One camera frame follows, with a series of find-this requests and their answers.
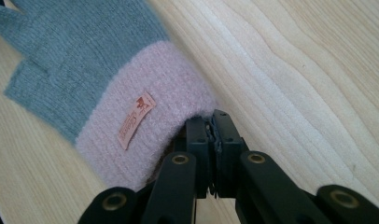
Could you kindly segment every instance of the knitted glove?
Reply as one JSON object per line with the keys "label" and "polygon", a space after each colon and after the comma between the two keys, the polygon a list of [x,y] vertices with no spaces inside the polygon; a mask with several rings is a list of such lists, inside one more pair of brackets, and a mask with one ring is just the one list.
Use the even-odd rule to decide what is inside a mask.
{"label": "knitted glove", "polygon": [[[138,190],[186,119],[215,108],[201,77],[139,0],[15,0],[0,35],[25,57],[5,94],[51,124],[109,187]],[[119,131],[156,102],[126,149]]]}

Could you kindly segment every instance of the light wood surface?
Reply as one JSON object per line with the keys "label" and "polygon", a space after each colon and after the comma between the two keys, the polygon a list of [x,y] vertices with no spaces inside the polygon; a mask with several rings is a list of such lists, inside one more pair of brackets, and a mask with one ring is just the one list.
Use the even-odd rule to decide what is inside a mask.
{"label": "light wood surface", "polygon": [[[249,147],[302,189],[354,189],[379,206],[379,1],[150,0]],[[0,213],[75,223],[104,184],[3,90],[21,55],[0,37]],[[233,200],[197,223],[238,223]]]}

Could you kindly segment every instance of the glove finger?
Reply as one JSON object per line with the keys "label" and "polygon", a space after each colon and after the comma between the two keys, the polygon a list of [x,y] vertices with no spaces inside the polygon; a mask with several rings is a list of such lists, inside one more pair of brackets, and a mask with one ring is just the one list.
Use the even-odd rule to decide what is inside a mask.
{"label": "glove finger", "polygon": [[21,17],[21,13],[13,9],[0,6],[0,20],[15,21]]}
{"label": "glove finger", "polygon": [[56,88],[49,81],[50,73],[44,67],[26,59],[17,67],[4,94],[19,105],[25,107],[37,117],[49,123],[66,139],[74,142],[83,125],[81,114],[71,105],[87,103],[86,99],[71,97],[71,92]]}
{"label": "glove finger", "polygon": [[39,0],[10,0],[15,7],[28,14],[30,17],[38,16],[36,12],[43,12],[63,1],[39,1]]}

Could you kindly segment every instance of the glove cuff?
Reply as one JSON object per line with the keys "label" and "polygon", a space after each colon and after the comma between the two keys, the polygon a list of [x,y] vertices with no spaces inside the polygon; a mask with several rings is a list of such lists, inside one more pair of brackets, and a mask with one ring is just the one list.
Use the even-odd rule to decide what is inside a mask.
{"label": "glove cuff", "polygon": [[[157,105],[124,150],[119,130],[144,91]],[[139,190],[185,120],[211,117],[215,107],[215,98],[184,56],[170,42],[160,41],[139,51],[119,70],[80,132],[76,147],[109,187]]]}

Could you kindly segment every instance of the wood grain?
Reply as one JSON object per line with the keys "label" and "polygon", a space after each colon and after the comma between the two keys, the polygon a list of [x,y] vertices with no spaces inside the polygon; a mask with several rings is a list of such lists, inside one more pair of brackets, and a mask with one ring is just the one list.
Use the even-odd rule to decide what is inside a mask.
{"label": "wood grain", "polygon": [[[251,149],[305,190],[340,184],[379,206],[379,1],[149,2]],[[0,213],[75,223],[105,186],[4,96],[20,60],[0,37]],[[233,207],[201,200],[197,223],[238,223]]]}

